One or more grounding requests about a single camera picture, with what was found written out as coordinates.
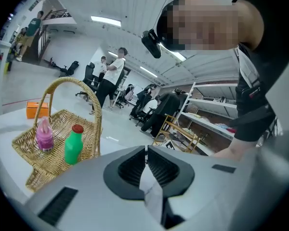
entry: ceiling light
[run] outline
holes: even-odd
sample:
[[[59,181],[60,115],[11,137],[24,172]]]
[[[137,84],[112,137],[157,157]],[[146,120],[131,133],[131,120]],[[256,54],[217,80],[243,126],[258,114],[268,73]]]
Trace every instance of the ceiling light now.
[[[144,67],[140,67],[142,70],[148,72],[149,74],[153,75],[155,78],[157,78],[157,76],[153,73],[151,73],[149,70],[145,69]]]
[[[117,54],[114,54],[114,53],[112,53],[111,51],[108,51],[108,53],[110,54],[110,55],[113,55],[113,56],[115,56],[115,57],[117,57],[118,58],[118,55]]]
[[[121,27],[121,21],[116,21],[116,20],[103,18],[103,17],[97,17],[97,16],[91,16],[91,19],[93,21],[104,22],[104,23],[108,23],[108,24],[111,24],[111,25],[115,25],[115,26]]]
[[[176,56],[179,60],[181,60],[182,62],[184,62],[185,60],[186,60],[186,58],[185,57],[183,57],[180,53],[178,53],[178,52],[173,52],[173,51],[170,51],[170,50],[168,50],[171,54],[173,54],[174,56]]]

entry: shelving unit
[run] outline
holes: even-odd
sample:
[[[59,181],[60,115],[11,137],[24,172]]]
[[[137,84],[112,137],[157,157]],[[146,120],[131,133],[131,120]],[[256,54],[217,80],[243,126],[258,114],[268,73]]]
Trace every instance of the shelving unit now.
[[[214,123],[211,123],[203,118],[197,118],[196,116],[183,112],[184,107],[190,104],[194,104],[197,107],[198,110],[206,111],[215,115],[223,116],[229,119],[235,119],[237,118],[237,110],[236,105],[229,104],[229,103],[220,103],[215,101],[208,101],[205,99],[218,99],[221,97],[225,97],[228,100],[235,101],[236,99],[236,86],[237,84],[210,84],[210,85],[196,85],[196,82],[194,82],[188,97],[186,98],[181,111],[177,115],[177,119],[181,115],[187,117],[190,120],[190,123],[187,128],[190,127],[192,122],[195,122],[229,140],[232,140],[234,137],[234,133],[229,132],[228,130],[215,125]],[[201,93],[202,99],[193,99],[190,98],[191,94],[194,90],[197,90]],[[197,147],[201,149],[206,154],[212,154],[212,150],[210,148],[207,148],[206,146],[198,143]]]

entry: pink bottle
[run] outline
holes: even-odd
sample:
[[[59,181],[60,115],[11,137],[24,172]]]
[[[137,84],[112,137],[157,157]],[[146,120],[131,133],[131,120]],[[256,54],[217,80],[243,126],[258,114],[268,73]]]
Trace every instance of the pink bottle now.
[[[47,117],[42,117],[37,128],[36,139],[39,149],[50,152],[53,149],[53,131]]]

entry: white t-shirt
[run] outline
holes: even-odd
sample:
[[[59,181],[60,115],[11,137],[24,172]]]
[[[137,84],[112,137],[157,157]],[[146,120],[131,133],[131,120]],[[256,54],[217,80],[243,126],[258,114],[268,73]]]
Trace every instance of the white t-shirt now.
[[[105,64],[101,63],[101,62],[94,62],[93,63],[95,68],[93,70],[93,75],[94,76],[98,76],[100,75],[100,73],[103,71],[103,70],[106,70],[107,67]]]
[[[109,80],[112,84],[116,84],[121,71],[124,67],[124,60],[122,58],[116,59],[110,66],[115,66],[115,70],[107,70],[106,74],[104,75],[104,79]]]
[[[156,109],[158,107],[158,102],[155,99],[152,99],[151,101],[149,101],[145,107],[143,108],[143,112],[145,112],[146,114],[150,111],[150,109]]]

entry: wicker basket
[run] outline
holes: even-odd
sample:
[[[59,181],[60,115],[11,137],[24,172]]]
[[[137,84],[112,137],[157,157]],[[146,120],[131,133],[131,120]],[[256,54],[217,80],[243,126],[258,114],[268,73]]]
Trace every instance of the wicker basket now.
[[[51,115],[53,93],[57,86],[64,82],[73,82],[81,86],[93,102],[95,110],[95,122],[89,122],[67,110],[61,110]],[[49,123],[53,129],[54,147],[50,153],[39,150],[35,135],[39,112],[47,94],[50,94],[49,102]],[[34,118],[33,128],[23,132],[12,141],[13,148],[29,164],[33,166],[31,176],[26,182],[26,186],[33,192],[41,188],[71,165],[64,160],[64,145],[66,138],[70,135],[72,126],[80,124],[84,128],[82,134],[83,149],[80,160],[85,160],[100,155],[100,136],[101,136],[102,110],[93,91],[82,81],[72,77],[62,77],[55,80],[46,90],[39,103],[37,113]]]

